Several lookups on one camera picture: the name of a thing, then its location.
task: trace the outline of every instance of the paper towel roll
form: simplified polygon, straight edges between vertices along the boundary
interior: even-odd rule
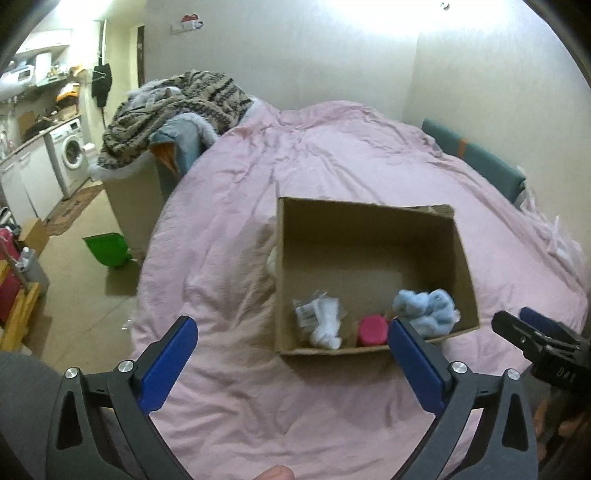
[[[87,160],[91,158],[96,158],[99,153],[96,150],[96,145],[94,143],[87,143],[82,147],[82,154],[86,157]]]
[[[40,53],[35,57],[35,83],[39,84],[47,78],[51,70],[51,52]]]

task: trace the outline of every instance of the pink bedsheet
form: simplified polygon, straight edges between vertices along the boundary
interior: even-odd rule
[[[455,207],[482,328],[445,342],[450,361],[489,374],[527,366],[491,331],[497,310],[530,306],[582,328],[583,290],[528,221],[420,129],[349,102],[284,112],[263,106],[182,180],[138,290],[135,356],[180,314],[199,325],[195,353],[151,415],[195,478],[252,479],[284,464],[298,479],[389,479],[432,420],[387,353],[289,360],[274,353],[274,282],[265,262],[276,186],[291,196]]]

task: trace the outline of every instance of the wall outlet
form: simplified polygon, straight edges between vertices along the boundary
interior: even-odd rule
[[[201,20],[189,20],[185,22],[175,22],[170,25],[170,33],[182,33],[188,32],[191,30],[199,30],[203,27],[203,22]]]

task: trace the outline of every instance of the striped blanket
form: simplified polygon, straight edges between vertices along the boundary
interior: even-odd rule
[[[138,92],[151,90],[167,92],[156,101],[129,108]],[[191,70],[150,82],[140,90],[130,92],[128,101],[117,109],[105,129],[103,147],[96,163],[107,170],[131,165],[148,149],[150,135],[180,113],[200,115],[218,135],[222,135],[238,124],[251,105],[248,95],[223,73]]]

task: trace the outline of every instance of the open cardboard box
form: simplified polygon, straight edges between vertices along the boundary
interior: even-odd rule
[[[462,242],[449,205],[395,208],[281,197],[277,204],[275,350],[283,355],[343,355],[388,350],[358,347],[357,325],[391,311],[402,288],[443,288],[462,314],[441,341],[480,326]],[[340,299],[343,346],[323,350],[300,341],[294,300],[315,292]]]

